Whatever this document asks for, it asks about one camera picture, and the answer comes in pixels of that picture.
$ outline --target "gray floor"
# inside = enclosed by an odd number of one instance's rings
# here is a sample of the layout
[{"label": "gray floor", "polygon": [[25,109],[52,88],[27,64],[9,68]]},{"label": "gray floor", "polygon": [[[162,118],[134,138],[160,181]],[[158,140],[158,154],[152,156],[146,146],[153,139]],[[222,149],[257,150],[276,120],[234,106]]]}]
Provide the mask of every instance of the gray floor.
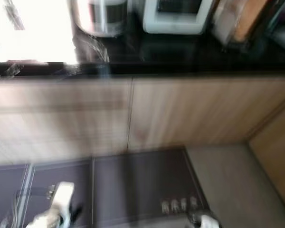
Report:
[{"label": "gray floor", "polygon": [[285,228],[285,207],[246,146],[188,148],[188,152],[224,228]]}]

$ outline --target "white appliance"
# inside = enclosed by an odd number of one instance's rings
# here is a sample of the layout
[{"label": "white appliance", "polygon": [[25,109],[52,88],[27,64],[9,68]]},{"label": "white appliance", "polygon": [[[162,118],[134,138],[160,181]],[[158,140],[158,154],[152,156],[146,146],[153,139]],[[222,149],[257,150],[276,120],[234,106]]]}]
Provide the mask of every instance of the white appliance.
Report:
[{"label": "white appliance", "polygon": [[135,0],[147,33],[201,34],[214,0]]}]

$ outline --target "stainless steel pot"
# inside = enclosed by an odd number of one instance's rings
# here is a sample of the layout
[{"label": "stainless steel pot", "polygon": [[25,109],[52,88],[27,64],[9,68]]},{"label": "stainless steel pot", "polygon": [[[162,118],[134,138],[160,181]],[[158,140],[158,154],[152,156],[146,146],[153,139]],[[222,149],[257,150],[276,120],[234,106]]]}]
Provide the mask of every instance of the stainless steel pot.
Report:
[{"label": "stainless steel pot", "polygon": [[70,0],[73,18],[86,33],[115,37],[124,32],[127,0]]}]

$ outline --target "granite countertop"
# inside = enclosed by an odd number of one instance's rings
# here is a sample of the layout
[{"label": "granite countertop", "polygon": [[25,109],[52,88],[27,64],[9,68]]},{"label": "granite countertop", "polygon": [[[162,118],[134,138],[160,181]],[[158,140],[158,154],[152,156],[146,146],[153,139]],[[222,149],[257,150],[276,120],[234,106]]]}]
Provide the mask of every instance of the granite countertop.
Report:
[{"label": "granite countertop", "polygon": [[[67,54],[75,62],[63,63],[66,53],[52,49],[43,53],[43,62],[20,59],[1,62],[1,78],[132,78],[175,77],[179,74],[203,77],[249,76],[251,72],[264,75],[285,73],[285,50],[270,38],[260,39],[248,52],[241,53],[225,50],[210,33],[202,36],[146,34],[132,14],[128,19],[127,32],[117,38],[93,38],[80,31],[74,23],[72,36],[75,50],[73,48]],[[37,56],[40,50],[37,48],[34,54]]]}]

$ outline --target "kitchen appliance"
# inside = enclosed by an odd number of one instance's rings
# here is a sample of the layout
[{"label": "kitchen appliance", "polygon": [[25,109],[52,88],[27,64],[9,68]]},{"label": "kitchen appliance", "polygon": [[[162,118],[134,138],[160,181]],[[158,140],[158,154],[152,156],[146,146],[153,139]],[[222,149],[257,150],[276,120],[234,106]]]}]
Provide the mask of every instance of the kitchen appliance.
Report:
[{"label": "kitchen appliance", "polygon": [[86,33],[115,37],[124,32],[127,0],[70,0],[73,18]]},{"label": "kitchen appliance", "polygon": [[135,0],[144,31],[201,34],[214,0]]}]

